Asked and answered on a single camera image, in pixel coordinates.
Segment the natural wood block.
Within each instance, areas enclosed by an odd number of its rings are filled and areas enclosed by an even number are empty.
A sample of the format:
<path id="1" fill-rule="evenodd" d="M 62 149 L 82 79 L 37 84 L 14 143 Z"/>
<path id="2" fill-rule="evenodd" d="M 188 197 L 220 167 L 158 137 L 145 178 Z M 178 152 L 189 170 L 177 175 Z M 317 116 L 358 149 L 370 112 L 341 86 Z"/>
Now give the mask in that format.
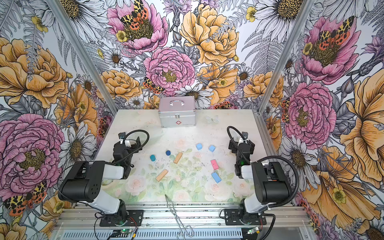
<path id="1" fill-rule="evenodd" d="M 182 158 L 182 156 L 183 156 L 183 153 L 178 153 L 177 155 L 176 155 L 176 157 L 175 157 L 175 159 L 174 159 L 174 164 L 178 164 L 179 163 L 179 161 L 180 161 L 180 159 Z"/>
<path id="2" fill-rule="evenodd" d="M 156 181 L 160 182 L 168 174 L 168 172 L 169 171 L 166 169 L 162 170 L 162 172 L 156 177 Z"/>

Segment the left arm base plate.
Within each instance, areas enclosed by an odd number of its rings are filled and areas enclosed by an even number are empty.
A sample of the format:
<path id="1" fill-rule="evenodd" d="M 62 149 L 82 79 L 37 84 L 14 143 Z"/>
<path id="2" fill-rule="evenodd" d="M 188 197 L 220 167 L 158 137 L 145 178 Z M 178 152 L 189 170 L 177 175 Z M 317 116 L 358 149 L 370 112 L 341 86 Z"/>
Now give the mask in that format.
<path id="1" fill-rule="evenodd" d="M 127 210 L 126 214 L 106 215 L 101 219 L 100 227 L 140 227 L 142 225 L 143 210 Z"/>

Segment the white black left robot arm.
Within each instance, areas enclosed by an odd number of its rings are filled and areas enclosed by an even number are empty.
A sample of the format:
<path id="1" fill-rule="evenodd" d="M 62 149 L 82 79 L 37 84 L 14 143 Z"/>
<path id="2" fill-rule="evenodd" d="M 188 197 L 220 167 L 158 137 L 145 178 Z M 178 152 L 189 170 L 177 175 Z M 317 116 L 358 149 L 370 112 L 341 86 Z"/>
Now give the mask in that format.
<path id="1" fill-rule="evenodd" d="M 132 157 L 148 143 L 150 134 L 133 130 L 115 143 L 113 161 L 77 162 L 68 167 L 58 191 L 62 201 L 82 203 L 100 211 L 107 223 L 122 226 L 129 220 L 123 200 L 102 190 L 104 180 L 126 180 L 134 165 Z"/>

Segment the pink rectangular block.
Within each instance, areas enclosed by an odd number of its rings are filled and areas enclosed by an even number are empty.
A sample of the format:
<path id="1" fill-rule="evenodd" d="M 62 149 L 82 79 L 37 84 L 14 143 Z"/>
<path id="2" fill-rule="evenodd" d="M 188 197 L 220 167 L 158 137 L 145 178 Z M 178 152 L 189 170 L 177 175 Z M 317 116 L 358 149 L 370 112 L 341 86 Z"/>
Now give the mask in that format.
<path id="1" fill-rule="evenodd" d="M 211 160 L 211 165 L 214 171 L 220 168 L 216 160 Z"/>

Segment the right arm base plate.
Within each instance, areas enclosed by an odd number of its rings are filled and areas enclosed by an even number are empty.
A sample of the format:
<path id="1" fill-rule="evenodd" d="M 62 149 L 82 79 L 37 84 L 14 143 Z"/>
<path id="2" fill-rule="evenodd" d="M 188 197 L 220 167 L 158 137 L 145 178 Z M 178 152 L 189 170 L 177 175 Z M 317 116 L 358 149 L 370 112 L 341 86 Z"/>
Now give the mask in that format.
<path id="1" fill-rule="evenodd" d="M 238 209 L 223 209 L 220 217 L 224 219 L 226 226 L 245 226 L 245 225 L 266 225 L 267 221 L 264 216 L 259 214 L 240 214 Z"/>

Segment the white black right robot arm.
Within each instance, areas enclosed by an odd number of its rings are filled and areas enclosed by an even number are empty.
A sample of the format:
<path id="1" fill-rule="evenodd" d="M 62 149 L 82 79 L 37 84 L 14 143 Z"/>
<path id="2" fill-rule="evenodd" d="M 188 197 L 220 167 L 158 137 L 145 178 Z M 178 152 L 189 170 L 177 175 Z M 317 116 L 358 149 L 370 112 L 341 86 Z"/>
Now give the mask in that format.
<path id="1" fill-rule="evenodd" d="M 226 225 L 265 224 L 266 211 L 288 204 L 297 195 L 298 169 L 281 156 L 267 156 L 252 162 L 256 145 L 248 139 L 248 133 L 228 126 L 227 134 L 229 150 L 236 155 L 235 174 L 240 179 L 252 180 L 255 192 L 242 199 L 237 209 L 225 209 Z"/>

